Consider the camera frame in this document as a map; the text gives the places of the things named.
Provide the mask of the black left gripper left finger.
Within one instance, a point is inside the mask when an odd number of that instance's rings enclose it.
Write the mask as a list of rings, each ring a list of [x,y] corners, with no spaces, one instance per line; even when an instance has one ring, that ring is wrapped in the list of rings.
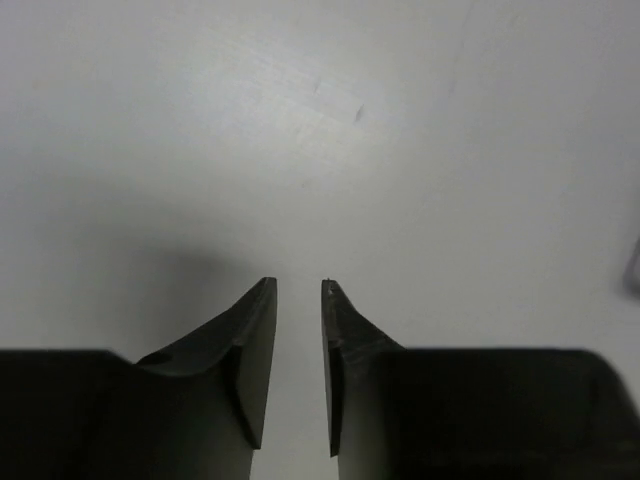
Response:
[[[136,362],[106,350],[3,350],[2,477],[248,478],[276,318],[277,284],[267,277]]]

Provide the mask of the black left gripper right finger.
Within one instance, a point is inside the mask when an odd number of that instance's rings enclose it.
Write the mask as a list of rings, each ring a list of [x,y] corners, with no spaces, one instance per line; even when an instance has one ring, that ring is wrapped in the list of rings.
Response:
[[[635,479],[639,413],[588,350],[408,348],[321,286],[330,453],[343,479]]]

